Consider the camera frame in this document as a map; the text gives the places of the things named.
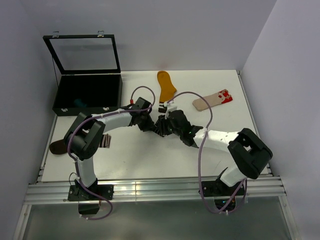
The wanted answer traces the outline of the black white striped ankle sock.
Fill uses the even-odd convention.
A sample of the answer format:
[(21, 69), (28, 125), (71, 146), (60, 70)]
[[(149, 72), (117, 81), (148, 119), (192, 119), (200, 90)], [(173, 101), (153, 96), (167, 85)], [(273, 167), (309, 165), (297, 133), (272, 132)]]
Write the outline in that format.
[(154, 124), (155, 129), (153, 130), (154, 133), (161, 137), (165, 137), (171, 134), (168, 128), (168, 121), (165, 119), (165, 115), (160, 115), (158, 120)]

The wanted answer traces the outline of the beige red reindeer sock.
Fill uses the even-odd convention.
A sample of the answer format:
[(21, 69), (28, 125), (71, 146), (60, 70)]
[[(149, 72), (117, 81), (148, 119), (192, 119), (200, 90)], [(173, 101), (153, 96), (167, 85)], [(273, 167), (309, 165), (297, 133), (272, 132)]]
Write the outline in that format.
[(208, 104), (206, 104), (206, 102), (202, 98), (195, 99), (192, 102), (192, 105), (197, 111), (201, 112), (218, 105), (229, 103), (233, 100), (233, 97), (227, 89), (223, 89), (214, 94), (205, 96), (204, 99)]

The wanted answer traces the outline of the teal sock with red heel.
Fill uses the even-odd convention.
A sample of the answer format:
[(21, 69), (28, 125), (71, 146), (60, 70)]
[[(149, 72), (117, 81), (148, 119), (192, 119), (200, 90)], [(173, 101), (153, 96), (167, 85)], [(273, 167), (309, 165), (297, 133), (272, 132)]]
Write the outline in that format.
[(87, 108), (88, 107), (88, 104), (87, 103), (84, 103), (82, 101), (82, 99), (80, 98), (77, 98), (73, 101), (73, 104), (76, 108)]

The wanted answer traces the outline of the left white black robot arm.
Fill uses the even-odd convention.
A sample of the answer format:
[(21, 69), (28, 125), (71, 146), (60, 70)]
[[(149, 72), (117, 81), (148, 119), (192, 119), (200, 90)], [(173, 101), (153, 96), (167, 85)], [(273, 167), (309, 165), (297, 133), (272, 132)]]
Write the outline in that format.
[(114, 186), (100, 185), (94, 170), (94, 155), (100, 147), (105, 133), (137, 125), (143, 132), (152, 131), (154, 123), (150, 117), (152, 104), (140, 97), (136, 102), (115, 111), (101, 114), (81, 112), (64, 136), (67, 153), (75, 163), (76, 179), (69, 188), (67, 200), (98, 201), (111, 200)]

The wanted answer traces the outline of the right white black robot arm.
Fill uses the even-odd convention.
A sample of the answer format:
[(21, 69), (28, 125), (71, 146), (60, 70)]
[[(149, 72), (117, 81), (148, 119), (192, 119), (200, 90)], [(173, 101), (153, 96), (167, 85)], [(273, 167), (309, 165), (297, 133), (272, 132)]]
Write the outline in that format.
[(226, 197), (235, 193), (245, 179), (257, 179), (273, 157), (270, 148), (249, 128), (225, 132), (192, 125), (182, 110), (165, 114), (164, 130), (175, 134), (188, 147), (216, 149), (230, 153), (233, 163), (214, 181), (200, 181), (204, 197)]

